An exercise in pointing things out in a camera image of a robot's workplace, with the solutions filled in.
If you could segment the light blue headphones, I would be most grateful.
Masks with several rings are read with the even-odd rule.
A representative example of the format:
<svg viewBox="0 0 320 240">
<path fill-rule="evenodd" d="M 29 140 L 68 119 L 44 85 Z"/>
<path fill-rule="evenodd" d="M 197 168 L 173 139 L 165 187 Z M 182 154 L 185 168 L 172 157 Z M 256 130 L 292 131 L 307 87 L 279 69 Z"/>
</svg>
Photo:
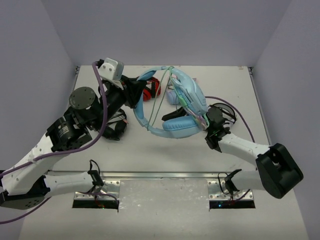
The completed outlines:
<svg viewBox="0 0 320 240">
<path fill-rule="evenodd" d="M 162 128 L 156 128 L 145 118 L 143 97 L 140 97 L 133 109 L 139 124 L 153 135 L 168 139 L 188 138 L 207 130 L 210 125 L 207 117 L 208 105 L 196 81 L 176 67 L 159 66 L 142 73 L 137 78 L 137 82 L 148 81 L 157 71 L 169 72 L 168 82 L 173 87 L 180 108 L 164 115 Z"/>
</svg>

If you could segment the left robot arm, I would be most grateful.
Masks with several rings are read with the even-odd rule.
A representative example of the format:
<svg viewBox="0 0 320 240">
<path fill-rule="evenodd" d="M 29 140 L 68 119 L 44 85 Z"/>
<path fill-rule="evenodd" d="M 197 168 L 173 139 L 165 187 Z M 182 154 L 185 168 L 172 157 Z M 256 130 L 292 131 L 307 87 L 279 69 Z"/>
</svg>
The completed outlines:
<svg viewBox="0 0 320 240">
<path fill-rule="evenodd" d="M 53 196 L 72 192 L 97 195 L 104 186 L 98 170 L 53 176 L 50 169 L 60 160 L 93 146 L 107 134 L 108 121 L 122 106 L 134 108 L 143 96 L 144 81 L 122 76 L 118 83 L 100 80 L 98 89 L 83 86 L 69 97 L 69 106 L 16 165 L 0 173 L 0 205 L 28 210 Z"/>
</svg>

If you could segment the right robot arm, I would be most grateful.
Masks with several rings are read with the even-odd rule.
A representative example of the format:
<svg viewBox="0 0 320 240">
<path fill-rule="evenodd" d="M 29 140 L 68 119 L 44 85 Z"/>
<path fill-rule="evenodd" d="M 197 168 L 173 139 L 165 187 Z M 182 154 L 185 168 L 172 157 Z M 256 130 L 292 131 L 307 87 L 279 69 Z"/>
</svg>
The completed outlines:
<svg viewBox="0 0 320 240">
<path fill-rule="evenodd" d="M 209 127 L 205 141 L 209 148 L 238 157 L 256 168 L 254 171 L 239 168 L 225 174 L 224 186 L 230 196 L 251 189 L 263 190 L 281 199 L 304 179 L 302 170 L 284 145 L 258 144 L 233 134 L 230 128 L 236 120 L 233 110 L 227 111 L 213 104 L 206 117 Z"/>
</svg>

